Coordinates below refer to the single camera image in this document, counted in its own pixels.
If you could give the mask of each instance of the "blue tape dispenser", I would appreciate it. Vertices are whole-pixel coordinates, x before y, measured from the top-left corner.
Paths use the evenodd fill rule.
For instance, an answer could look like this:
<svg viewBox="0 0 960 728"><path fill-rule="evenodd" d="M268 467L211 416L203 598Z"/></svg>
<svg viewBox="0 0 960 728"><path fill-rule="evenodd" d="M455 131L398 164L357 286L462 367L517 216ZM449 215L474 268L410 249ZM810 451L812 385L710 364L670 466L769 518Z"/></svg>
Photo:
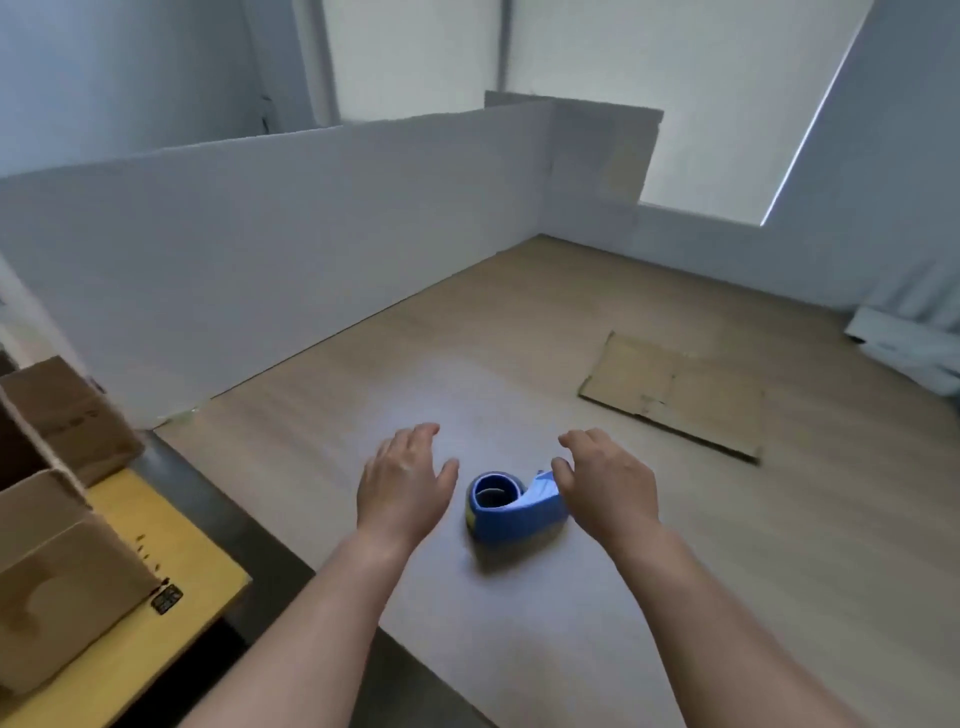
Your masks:
<svg viewBox="0 0 960 728"><path fill-rule="evenodd" d="M483 473L467 490L467 528L481 544L524 539L566 516L550 471L537 473L529 488L509 473Z"/></svg>

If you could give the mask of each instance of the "hand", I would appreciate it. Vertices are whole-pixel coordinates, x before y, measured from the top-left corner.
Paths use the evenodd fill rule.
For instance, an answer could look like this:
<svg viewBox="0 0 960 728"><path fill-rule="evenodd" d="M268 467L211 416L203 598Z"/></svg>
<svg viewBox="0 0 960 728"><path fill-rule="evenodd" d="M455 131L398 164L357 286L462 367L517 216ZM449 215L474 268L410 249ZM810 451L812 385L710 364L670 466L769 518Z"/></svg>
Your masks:
<svg viewBox="0 0 960 728"><path fill-rule="evenodd" d="M645 541L658 530L657 480L653 471L602 429L572 429L559 438L573 454L550 465L574 521L608 553Z"/></svg>
<svg viewBox="0 0 960 728"><path fill-rule="evenodd" d="M435 423L399 429L367 461L357 490L357 531L407 556L440 522L453 496L460 463L433 472Z"/></svg>

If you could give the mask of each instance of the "yellow surface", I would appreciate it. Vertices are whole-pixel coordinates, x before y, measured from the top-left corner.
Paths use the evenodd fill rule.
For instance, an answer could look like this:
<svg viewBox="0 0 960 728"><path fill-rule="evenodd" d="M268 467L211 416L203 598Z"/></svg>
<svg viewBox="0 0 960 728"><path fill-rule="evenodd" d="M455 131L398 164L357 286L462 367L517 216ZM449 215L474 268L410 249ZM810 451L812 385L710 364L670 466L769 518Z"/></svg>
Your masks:
<svg viewBox="0 0 960 728"><path fill-rule="evenodd" d="M19 699L0 695L2 728L109 725L250 581L133 471L107 478L87 496L121 538L142 546L148 566L169 578L183 597L164 615L145 601L45 687Z"/></svg>

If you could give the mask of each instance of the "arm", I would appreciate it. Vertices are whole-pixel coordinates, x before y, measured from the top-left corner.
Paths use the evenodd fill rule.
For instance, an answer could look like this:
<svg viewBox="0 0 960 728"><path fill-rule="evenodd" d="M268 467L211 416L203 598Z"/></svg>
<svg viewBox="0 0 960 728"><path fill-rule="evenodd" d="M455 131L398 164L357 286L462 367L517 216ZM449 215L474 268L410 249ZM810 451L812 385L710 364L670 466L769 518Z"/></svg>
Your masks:
<svg viewBox="0 0 960 728"><path fill-rule="evenodd" d="M457 482L456 460L434 475L439 430L417 425L383 442L360 480L356 530L182 726L349 723L380 615Z"/></svg>
<svg viewBox="0 0 960 728"><path fill-rule="evenodd" d="M861 726L660 523L653 472L601 429L572 430L554 478L643 610L690 728Z"/></svg>

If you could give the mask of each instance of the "left hand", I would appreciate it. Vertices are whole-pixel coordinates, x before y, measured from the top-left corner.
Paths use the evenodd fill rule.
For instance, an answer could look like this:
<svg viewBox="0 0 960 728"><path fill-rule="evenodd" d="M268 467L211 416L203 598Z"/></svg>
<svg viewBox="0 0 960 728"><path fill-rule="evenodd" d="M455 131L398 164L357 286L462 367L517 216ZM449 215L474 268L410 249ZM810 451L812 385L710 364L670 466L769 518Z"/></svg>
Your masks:
<svg viewBox="0 0 960 728"><path fill-rule="evenodd" d="M399 429L367 461L357 491L357 531L387 547L413 553L440 522L453 496L460 463L433 471L436 423Z"/></svg>

